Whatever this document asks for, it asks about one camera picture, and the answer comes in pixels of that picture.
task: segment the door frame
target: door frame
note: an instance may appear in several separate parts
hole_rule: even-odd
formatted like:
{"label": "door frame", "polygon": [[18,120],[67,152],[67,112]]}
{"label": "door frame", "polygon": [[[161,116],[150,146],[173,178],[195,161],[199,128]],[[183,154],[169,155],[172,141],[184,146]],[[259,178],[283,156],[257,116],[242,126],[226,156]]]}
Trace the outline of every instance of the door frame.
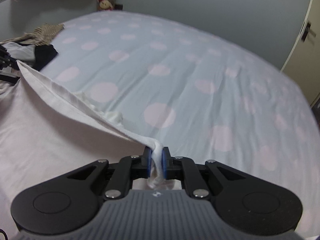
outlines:
{"label": "door frame", "polygon": [[290,53],[289,53],[289,56],[287,57],[287,60],[285,61],[284,65],[282,66],[280,72],[282,72],[282,71],[284,70],[284,68],[285,68],[285,66],[287,65],[287,63],[288,63],[288,61],[289,61],[289,59],[290,59],[290,57],[291,57],[294,49],[296,48],[298,42],[299,42],[300,39],[301,39],[301,36],[302,36],[302,34],[303,34],[303,30],[304,30],[306,24],[308,23],[308,17],[309,17],[309,12],[310,12],[310,9],[311,9],[312,2],[313,2],[313,0],[310,0],[309,7],[308,7],[308,10],[307,10],[307,13],[306,13],[306,17],[304,18],[304,22],[303,22],[303,25],[302,25],[302,27],[301,27],[300,33],[299,33],[299,35],[297,36],[296,41],[295,41],[295,43],[294,43],[294,45],[293,45],[293,47],[292,47],[292,49],[291,49],[291,51],[290,51]]}

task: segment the metal screw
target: metal screw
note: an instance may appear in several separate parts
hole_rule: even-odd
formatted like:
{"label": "metal screw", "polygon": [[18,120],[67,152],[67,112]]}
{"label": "metal screw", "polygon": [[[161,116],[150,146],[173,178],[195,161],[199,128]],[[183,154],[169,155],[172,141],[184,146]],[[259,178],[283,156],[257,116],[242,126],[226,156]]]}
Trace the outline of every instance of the metal screw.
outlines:
{"label": "metal screw", "polygon": [[209,195],[209,191],[207,191],[206,189],[200,188],[200,189],[196,189],[193,191],[193,195],[195,197],[206,197],[207,195]]}
{"label": "metal screw", "polygon": [[110,189],[105,192],[107,198],[117,198],[121,195],[121,192],[117,189]]}

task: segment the white logo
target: white logo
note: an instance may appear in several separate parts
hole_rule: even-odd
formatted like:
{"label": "white logo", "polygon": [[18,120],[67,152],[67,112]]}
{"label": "white logo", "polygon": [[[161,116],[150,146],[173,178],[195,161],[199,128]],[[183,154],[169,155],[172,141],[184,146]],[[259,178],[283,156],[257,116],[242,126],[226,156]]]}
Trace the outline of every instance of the white logo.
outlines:
{"label": "white logo", "polygon": [[155,193],[152,193],[152,195],[153,195],[154,197],[160,197],[162,194],[157,191],[157,192],[155,192]]}

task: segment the gray wall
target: gray wall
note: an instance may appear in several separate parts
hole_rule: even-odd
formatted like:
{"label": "gray wall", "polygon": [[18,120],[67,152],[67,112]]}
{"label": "gray wall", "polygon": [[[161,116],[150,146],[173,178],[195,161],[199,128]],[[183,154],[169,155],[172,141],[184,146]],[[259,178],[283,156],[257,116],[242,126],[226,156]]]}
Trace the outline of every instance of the gray wall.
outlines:
{"label": "gray wall", "polygon": [[0,41],[96,11],[96,0],[1,0]]}
{"label": "gray wall", "polygon": [[117,0],[124,10],[183,22],[232,41],[281,68],[310,0]]}

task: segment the mattress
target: mattress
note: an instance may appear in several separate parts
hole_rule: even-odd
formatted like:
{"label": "mattress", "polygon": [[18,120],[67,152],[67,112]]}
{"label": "mattress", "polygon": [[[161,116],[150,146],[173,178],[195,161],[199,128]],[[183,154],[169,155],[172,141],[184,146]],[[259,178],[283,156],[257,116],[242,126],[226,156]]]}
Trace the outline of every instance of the mattress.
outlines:
{"label": "mattress", "polygon": [[320,136],[299,87],[256,55],[166,19],[105,11],[65,23],[42,73],[172,156],[215,159],[293,191],[320,234]]}

